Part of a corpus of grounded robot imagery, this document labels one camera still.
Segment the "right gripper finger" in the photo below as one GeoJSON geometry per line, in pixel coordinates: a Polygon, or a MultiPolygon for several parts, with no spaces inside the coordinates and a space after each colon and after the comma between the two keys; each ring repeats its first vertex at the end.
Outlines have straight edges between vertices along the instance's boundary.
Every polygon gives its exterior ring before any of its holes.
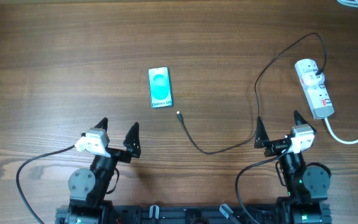
{"type": "Polygon", "coordinates": [[[262,118],[260,116],[257,117],[257,127],[255,130],[255,148],[263,148],[267,147],[269,144],[269,136],[266,132],[265,126],[263,124],[262,118]]]}
{"type": "Polygon", "coordinates": [[[313,132],[316,133],[316,129],[312,127],[312,125],[310,125],[310,123],[307,122],[297,110],[293,112],[293,115],[294,115],[295,124],[297,126],[302,124],[307,124],[313,130],[313,132]]]}

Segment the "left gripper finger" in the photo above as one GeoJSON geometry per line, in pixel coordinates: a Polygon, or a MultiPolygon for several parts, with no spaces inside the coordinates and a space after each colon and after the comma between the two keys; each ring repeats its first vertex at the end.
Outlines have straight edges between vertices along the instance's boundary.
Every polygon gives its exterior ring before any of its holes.
{"type": "Polygon", "coordinates": [[[139,158],[141,154],[140,139],[139,139],[139,123],[135,122],[123,142],[126,151],[130,152],[132,157],[139,158]]]}
{"type": "Polygon", "coordinates": [[[104,117],[96,126],[95,128],[103,129],[105,131],[108,130],[108,119],[107,117],[104,117]]]}

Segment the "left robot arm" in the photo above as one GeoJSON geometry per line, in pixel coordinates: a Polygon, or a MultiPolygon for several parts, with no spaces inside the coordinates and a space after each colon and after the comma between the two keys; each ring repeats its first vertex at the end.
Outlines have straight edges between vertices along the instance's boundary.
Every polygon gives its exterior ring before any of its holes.
{"type": "Polygon", "coordinates": [[[123,141],[125,150],[109,147],[108,119],[103,118],[96,126],[82,133],[75,143],[77,151],[88,151],[94,159],[88,169],[78,169],[68,180],[70,203],[66,210],[56,212],[55,223],[121,223],[122,218],[112,202],[105,200],[114,175],[119,175],[117,163],[130,163],[141,154],[139,123],[134,123],[123,141]]]}

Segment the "teal Galaxy smartphone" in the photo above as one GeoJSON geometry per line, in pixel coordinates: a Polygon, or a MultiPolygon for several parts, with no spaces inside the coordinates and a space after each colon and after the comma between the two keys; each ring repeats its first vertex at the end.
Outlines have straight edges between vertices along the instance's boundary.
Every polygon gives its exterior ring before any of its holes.
{"type": "Polygon", "coordinates": [[[150,103],[153,109],[173,106],[172,88],[168,67],[148,70],[150,103]]]}

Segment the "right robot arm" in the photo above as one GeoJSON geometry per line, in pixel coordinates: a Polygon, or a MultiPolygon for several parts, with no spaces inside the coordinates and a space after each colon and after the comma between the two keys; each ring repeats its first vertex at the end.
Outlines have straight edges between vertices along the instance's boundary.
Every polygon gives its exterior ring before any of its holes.
{"type": "Polygon", "coordinates": [[[277,157],[275,168],[288,196],[275,203],[275,223],[331,223],[328,199],[330,169],[318,162],[307,164],[302,152],[313,145],[316,130],[299,112],[294,111],[295,125],[283,139],[270,140],[262,118],[257,118],[254,147],[264,148],[265,157],[277,157]]]}

